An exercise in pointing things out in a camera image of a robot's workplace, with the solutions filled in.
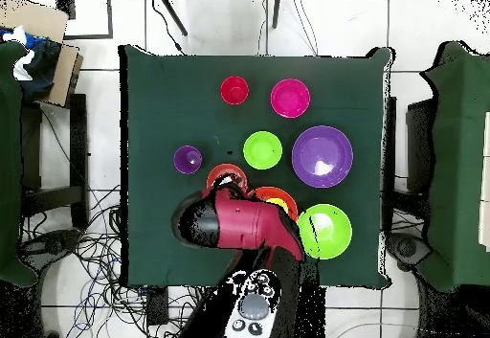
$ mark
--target cardboard box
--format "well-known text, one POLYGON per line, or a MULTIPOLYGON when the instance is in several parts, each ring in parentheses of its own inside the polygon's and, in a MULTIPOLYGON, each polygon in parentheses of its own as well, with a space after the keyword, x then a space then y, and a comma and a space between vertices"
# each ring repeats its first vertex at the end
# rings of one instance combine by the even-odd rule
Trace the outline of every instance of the cardboard box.
MULTIPOLYGON (((26 33, 46 36, 61 44, 68 14, 29 0, 0 0, 0 27, 13 29, 24 26, 26 33)), ((54 86, 48 97, 39 101, 69 107, 69 95, 75 92, 83 57, 78 48, 61 44, 54 86)))

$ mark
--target red cup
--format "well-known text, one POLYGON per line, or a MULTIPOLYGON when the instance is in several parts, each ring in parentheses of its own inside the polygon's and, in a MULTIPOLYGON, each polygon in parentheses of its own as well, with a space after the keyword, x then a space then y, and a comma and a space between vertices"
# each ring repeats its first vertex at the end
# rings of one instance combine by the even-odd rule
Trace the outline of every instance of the red cup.
POLYGON ((230 76, 221 83, 221 97, 231 105, 242 104, 249 95, 249 86, 244 78, 230 76))

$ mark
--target blue cloth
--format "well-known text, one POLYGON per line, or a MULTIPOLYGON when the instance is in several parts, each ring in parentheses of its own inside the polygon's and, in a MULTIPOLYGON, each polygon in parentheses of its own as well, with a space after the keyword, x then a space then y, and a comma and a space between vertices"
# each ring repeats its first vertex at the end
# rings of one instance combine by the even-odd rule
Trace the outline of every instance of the blue cloth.
POLYGON ((25 101, 39 100, 50 94, 60 49, 60 44, 49 39, 43 39, 33 47, 34 58, 24 65, 33 80, 20 81, 25 101))
MULTIPOLYGON (((3 36, 4 34, 11 34, 11 31, 0 30, 0 36, 3 36)), ((34 45, 44 41, 44 39, 45 38, 42 36, 34 36, 26 33, 26 48, 32 49, 34 45)))

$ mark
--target green plate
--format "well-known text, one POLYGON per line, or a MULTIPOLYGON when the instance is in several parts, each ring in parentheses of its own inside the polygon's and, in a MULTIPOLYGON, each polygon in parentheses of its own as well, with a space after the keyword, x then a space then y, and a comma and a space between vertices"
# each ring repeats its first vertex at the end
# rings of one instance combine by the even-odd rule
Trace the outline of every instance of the green plate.
POLYGON ((298 219, 304 252, 313 258, 332 259, 345 251, 352 238, 347 215, 330 204, 317 204, 298 219))
POLYGON ((268 169, 279 162, 282 145, 279 138, 268 131, 254 132, 243 145, 243 156, 255 169, 268 169))

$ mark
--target pink bowl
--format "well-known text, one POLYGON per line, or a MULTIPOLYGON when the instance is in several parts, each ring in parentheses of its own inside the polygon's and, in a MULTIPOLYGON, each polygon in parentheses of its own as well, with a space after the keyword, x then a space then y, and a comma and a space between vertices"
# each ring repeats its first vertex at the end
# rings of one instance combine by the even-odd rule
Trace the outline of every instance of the pink bowl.
POLYGON ((306 85, 297 79, 281 80, 271 92, 274 111, 287 119, 299 117, 310 104, 310 92, 306 85))

